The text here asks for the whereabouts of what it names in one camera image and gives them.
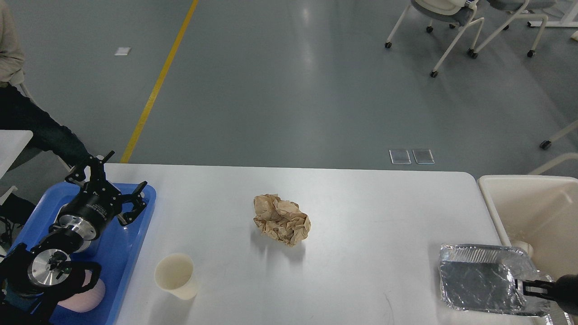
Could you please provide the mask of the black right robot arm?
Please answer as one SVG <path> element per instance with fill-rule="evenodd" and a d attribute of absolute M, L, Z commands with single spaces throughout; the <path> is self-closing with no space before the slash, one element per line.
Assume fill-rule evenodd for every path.
<path fill-rule="evenodd" d="M 525 296 L 554 301 L 565 313 L 578 315 L 577 275 L 564 275 L 554 282 L 516 279 L 515 284 Z"/>

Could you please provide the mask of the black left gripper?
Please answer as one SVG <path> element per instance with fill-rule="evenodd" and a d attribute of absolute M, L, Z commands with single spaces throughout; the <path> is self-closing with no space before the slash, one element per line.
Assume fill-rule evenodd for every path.
<path fill-rule="evenodd" d="M 143 181 L 129 194 L 121 194 L 107 180 L 104 165 L 115 154 L 110 151 L 103 158 L 89 156 L 75 165 L 65 177 L 67 183 L 81 188 L 70 202 L 63 205 L 56 226 L 74 231 L 84 241 L 98 239 L 115 216 L 121 226 L 132 224 L 147 207 L 143 200 Z M 132 210 L 121 212 L 122 204 L 132 204 Z"/>

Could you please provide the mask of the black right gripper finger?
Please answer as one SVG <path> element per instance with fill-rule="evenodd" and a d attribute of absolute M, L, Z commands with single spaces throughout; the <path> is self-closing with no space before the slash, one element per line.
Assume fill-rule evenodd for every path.
<path fill-rule="evenodd" d="M 516 279 L 515 284 L 516 288 L 525 296 L 538 297 L 543 300 L 554 299 L 553 292 L 556 282 Z"/>

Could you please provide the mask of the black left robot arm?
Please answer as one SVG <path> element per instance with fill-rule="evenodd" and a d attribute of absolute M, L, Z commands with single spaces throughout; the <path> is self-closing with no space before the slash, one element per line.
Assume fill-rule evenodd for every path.
<path fill-rule="evenodd" d="M 1 262 L 3 325 L 48 325 L 60 301 L 97 286 L 101 264 L 72 255 L 99 239 L 114 218 L 128 226 L 147 207 L 146 181 L 123 194 L 107 180 L 104 166 L 113 155 L 89 156 L 72 167 L 65 181 L 79 191 L 59 209 L 47 234 L 31 248 L 19 243 L 6 253 Z"/>

